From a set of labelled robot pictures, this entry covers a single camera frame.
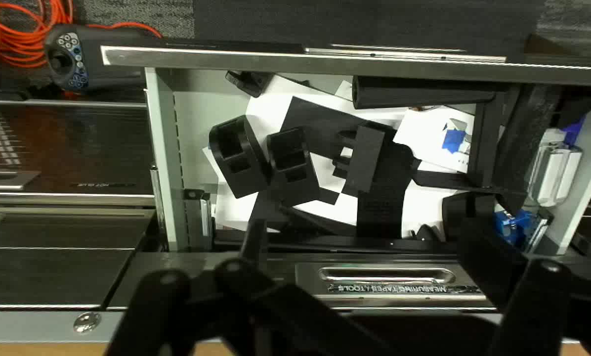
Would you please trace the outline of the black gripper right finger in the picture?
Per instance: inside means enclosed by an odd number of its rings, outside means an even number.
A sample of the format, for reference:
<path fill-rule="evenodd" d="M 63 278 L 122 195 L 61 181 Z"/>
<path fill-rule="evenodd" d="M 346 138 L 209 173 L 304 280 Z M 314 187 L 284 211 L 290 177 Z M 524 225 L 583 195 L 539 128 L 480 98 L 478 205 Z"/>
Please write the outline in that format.
<path fill-rule="evenodd" d="M 591 353 L 591 276 L 549 256 L 526 256 L 484 221 L 464 219 L 458 262 L 502 312 L 488 356 L 559 356 L 565 337 Z"/>

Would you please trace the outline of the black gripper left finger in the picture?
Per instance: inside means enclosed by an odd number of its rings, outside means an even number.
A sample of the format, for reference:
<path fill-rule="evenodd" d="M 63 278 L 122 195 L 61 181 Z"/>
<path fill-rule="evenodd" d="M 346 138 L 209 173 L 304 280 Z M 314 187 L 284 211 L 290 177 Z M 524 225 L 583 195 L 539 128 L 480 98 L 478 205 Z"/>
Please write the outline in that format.
<path fill-rule="evenodd" d="M 237 356 L 348 356 L 348 320 L 292 282 L 277 282 L 245 258 L 190 276 L 144 274 L 105 356 L 194 356 L 219 337 Z"/>

